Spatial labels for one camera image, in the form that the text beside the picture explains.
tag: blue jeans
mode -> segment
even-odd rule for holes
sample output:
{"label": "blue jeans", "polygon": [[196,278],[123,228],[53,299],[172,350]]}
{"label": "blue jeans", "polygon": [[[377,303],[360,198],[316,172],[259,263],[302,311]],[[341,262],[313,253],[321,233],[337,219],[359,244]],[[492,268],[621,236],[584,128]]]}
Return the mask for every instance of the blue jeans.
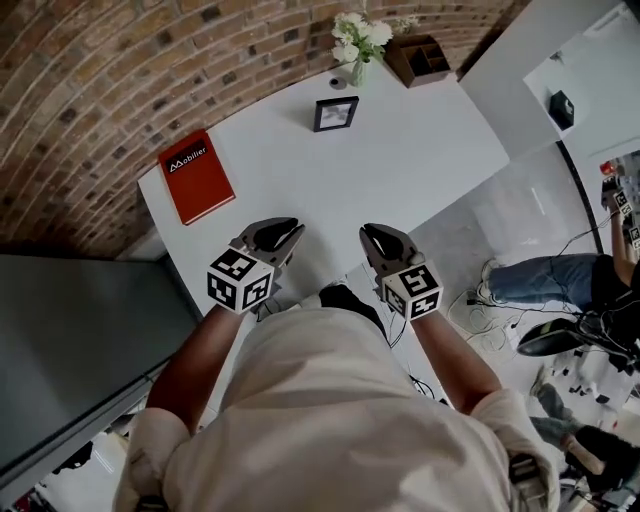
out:
{"label": "blue jeans", "polygon": [[543,256],[499,267],[489,275],[489,290],[500,302],[543,304],[568,302],[585,310],[591,304],[591,277],[596,254]]}

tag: jeans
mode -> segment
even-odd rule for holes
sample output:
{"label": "jeans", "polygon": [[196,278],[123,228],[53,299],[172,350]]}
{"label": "jeans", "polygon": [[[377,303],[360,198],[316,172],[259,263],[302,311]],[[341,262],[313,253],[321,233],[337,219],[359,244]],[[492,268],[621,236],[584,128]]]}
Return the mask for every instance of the jeans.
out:
{"label": "jeans", "polygon": [[591,304],[591,278],[596,254],[543,256],[499,267],[489,275],[489,290],[500,302],[543,304],[568,302],[587,309]]}
{"label": "jeans", "polygon": [[567,435],[575,435],[582,424],[573,417],[573,412],[564,406],[562,398],[551,384],[543,384],[536,394],[549,418],[531,418],[531,423],[546,443],[564,451],[562,440]]}

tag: wooden organizer box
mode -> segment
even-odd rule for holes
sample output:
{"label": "wooden organizer box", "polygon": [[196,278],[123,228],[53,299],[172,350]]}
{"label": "wooden organizer box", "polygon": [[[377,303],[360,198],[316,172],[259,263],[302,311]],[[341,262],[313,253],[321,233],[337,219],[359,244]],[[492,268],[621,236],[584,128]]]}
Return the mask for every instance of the wooden organizer box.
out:
{"label": "wooden organizer box", "polygon": [[442,48],[431,36],[393,38],[384,60],[407,87],[436,82],[451,73]]}

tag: shirt sleeve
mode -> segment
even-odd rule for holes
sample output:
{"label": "shirt sleeve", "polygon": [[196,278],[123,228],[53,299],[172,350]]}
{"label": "shirt sleeve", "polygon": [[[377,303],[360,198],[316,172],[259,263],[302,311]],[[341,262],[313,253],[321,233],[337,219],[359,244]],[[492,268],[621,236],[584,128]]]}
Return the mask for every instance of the shirt sleeve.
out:
{"label": "shirt sleeve", "polygon": [[162,482],[171,456],[178,446],[191,439],[182,420],[164,409],[145,409],[134,421],[113,501],[114,512],[133,512],[142,497],[162,496]]}
{"label": "shirt sleeve", "polygon": [[550,450],[531,423],[522,395],[501,389],[483,398],[471,413],[493,431],[509,457],[524,453],[535,458],[548,491],[549,510],[560,503],[559,477]]}

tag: forearm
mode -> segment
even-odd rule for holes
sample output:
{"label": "forearm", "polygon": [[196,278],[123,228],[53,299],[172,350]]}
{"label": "forearm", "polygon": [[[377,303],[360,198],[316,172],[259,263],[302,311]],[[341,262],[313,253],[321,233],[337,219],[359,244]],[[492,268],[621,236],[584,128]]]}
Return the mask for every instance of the forearm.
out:
{"label": "forearm", "polygon": [[241,323],[220,306],[209,311],[158,377],[147,407],[174,413],[194,433]]}
{"label": "forearm", "polygon": [[440,313],[411,322],[436,376],[453,406],[470,414],[485,396],[502,389],[500,380]]}
{"label": "forearm", "polygon": [[567,436],[563,444],[565,449],[572,453],[591,473],[594,475],[601,475],[603,473],[605,463],[582,446],[574,436]]}
{"label": "forearm", "polygon": [[622,234],[622,215],[615,212],[611,217],[611,252],[616,275],[627,286],[631,286],[631,279],[635,270],[635,263],[627,258],[627,248]]}

